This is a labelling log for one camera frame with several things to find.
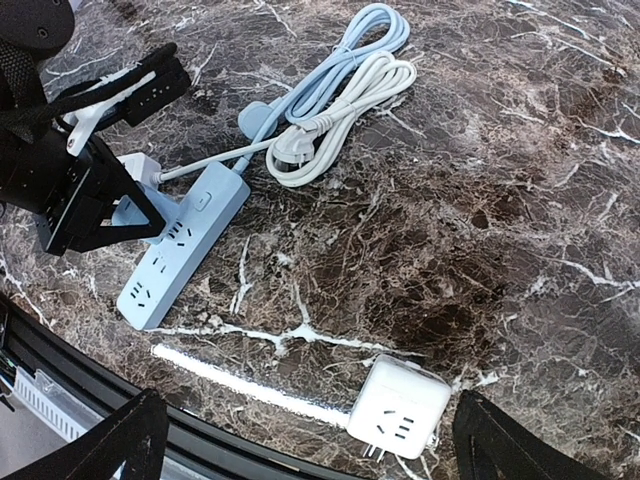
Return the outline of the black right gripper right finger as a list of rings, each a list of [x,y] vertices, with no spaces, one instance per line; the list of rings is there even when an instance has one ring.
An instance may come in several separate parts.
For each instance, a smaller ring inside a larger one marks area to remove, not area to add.
[[[452,425],[461,479],[601,479],[552,448],[482,394],[461,393]]]

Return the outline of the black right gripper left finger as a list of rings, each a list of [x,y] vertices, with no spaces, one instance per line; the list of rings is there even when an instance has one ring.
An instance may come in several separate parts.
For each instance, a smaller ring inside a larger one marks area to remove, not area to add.
[[[167,405],[145,389],[87,433],[8,474],[8,479],[123,479],[161,477],[169,420]]]

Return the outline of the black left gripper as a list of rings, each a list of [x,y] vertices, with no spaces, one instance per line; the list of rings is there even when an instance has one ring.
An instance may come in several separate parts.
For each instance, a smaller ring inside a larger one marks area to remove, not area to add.
[[[165,219],[102,138],[92,135],[77,157],[67,144],[55,129],[32,144],[1,131],[1,202],[34,214],[45,252],[84,253],[161,233]],[[104,226],[124,196],[146,222]]]

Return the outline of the light blue USB charger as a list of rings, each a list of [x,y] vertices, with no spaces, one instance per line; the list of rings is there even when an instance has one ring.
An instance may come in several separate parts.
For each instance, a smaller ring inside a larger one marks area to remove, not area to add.
[[[158,199],[150,202],[162,215],[166,225],[160,234],[144,238],[144,241],[151,245],[157,245],[165,238],[173,222],[178,218],[181,210],[180,204],[177,201],[160,191],[158,192]],[[127,195],[125,195],[116,207],[111,221],[114,226],[130,226],[146,224],[148,219],[142,213],[140,208]]]

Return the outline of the white cube socket adapter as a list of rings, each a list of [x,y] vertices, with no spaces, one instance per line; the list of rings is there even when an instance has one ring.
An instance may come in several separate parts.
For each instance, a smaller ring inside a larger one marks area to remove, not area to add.
[[[376,358],[352,407],[347,433],[408,460],[431,440],[452,396],[451,387],[419,366],[390,355]]]

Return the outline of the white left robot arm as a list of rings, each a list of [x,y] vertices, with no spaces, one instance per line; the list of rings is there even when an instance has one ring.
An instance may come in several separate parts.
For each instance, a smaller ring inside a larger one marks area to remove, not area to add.
[[[96,88],[48,101],[40,64],[70,40],[67,1],[1,4],[1,205],[29,211],[46,252],[155,237],[166,221],[94,131],[104,111],[153,80],[163,48]]]

